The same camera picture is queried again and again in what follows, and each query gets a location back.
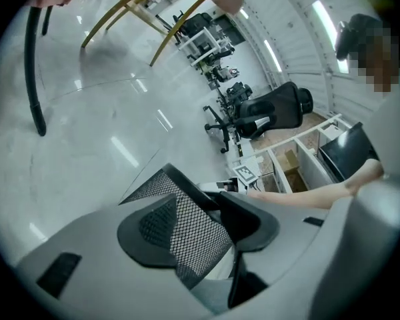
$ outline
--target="white shelf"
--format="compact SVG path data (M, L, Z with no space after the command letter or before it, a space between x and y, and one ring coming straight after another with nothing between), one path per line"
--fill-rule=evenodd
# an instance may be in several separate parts
M332 123L336 123L338 127L336 128L332 126L334 127L332 129L332 132L326 132L326 130L324 130L323 128L328 127ZM253 153L251 151L250 153L246 153L246 155L243 156L242 160L238 159L234 161L234 163L239 163L240 161L246 162L251 157L256 157L264 152L267 152L273 163L273 176L275 178L279 191L281 193L292 193L292 188L286 178L286 174L281 168L280 163L277 160L277 157L273 151L280 146L290 145L291 143L294 143L296 145L297 159L299 162L298 173L308 189L316 189L318 187L332 184L333 181L324 166L322 166L318 158L316 158L315 154L308 150L308 148L301 142L300 138L311 132L318 131L319 146L321 147L322 145L331 140L334 140L334 138L337 137L338 129L340 129L341 131L346 131L350 128L350 124L342 120L341 114L338 114L326 120L325 122L322 122L321 124L310 128L307 131L291 137L290 139L284 140L272 146L268 146L259 151L253 151L252 149Z

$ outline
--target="cable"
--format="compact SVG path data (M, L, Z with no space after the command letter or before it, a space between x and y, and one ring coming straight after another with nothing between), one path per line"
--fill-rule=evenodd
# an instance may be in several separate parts
M255 185L256 185L256 188L254 188L254 189L257 189L258 191L261 192L261 189L258 187L258 180L255 181Z

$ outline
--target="mesh chair back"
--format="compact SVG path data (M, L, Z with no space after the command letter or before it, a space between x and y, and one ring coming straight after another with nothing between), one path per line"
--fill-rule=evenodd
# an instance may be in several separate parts
M176 194L176 210L171 204L153 210L139 222L139 232L150 244L169 250L177 261L178 278L191 289L223 258L232 242L225 228L200 207L208 196L172 165L164 166L122 203L169 193Z

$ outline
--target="person's arm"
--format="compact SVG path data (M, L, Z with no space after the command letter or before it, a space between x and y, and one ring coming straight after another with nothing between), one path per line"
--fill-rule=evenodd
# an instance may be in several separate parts
M357 172L342 183L326 185L318 189L292 194L260 192L251 189L247 195L269 203L330 209L336 200L354 196L361 186L380 178L382 174L381 163L378 160L369 159L366 160Z
M342 197L349 197L351 194L344 183L332 184L298 193L276 193L260 192L250 189L248 196L258 198L269 203L288 206L316 207L319 209L330 209L333 202Z

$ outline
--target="cardboard box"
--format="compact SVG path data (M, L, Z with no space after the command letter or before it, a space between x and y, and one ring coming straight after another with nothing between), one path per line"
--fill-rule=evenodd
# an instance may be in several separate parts
M293 150L285 152L284 155L278 155L277 160L286 175L296 173L299 168L299 162Z

